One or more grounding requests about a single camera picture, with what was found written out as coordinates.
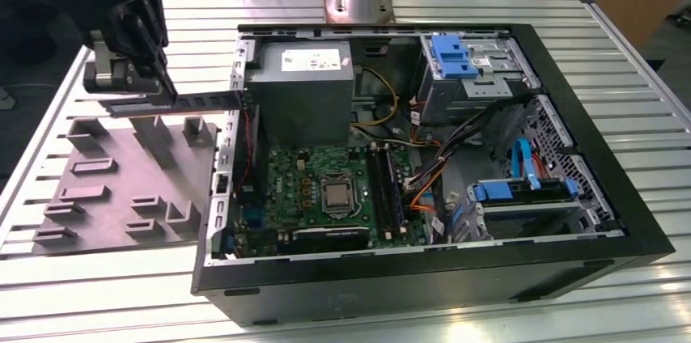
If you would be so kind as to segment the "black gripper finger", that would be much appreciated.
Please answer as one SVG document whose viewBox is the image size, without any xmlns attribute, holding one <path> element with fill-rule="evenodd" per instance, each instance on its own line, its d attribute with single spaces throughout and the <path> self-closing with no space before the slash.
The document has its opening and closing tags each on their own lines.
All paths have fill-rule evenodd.
<svg viewBox="0 0 691 343">
<path fill-rule="evenodd" d="M 153 105 L 171 105 L 177 99 L 173 81 L 167 73 L 167 24 L 161 0 L 135 0 L 127 4 L 125 29 L 132 52 L 128 58 L 139 74 L 136 92 Z"/>
<path fill-rule="evenodd" d="M 156 94 L 156 80 L 143 78 L 132 61 L 108 48 L 101 31 L 89 32 L 93 61 L 84 67 L 83 86 L 91 94 Z"/>
</svg>

